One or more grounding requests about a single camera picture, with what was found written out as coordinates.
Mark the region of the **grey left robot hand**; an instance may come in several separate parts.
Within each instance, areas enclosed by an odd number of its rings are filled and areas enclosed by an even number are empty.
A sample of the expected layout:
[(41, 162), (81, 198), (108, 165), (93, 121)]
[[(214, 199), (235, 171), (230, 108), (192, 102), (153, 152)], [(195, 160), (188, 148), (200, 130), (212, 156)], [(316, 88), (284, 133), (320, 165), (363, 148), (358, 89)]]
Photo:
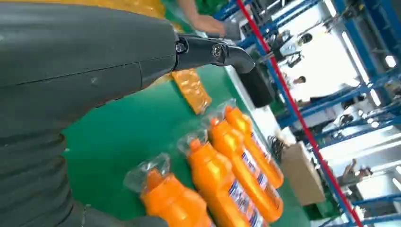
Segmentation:
[(74, 201), (61, 131), (92, 108), (203, 65), (247, 73), (252, 58), (165, 19), (85, 5), (0, 4), (0, 224), (3, 227), (165, 227), (121, 221)]

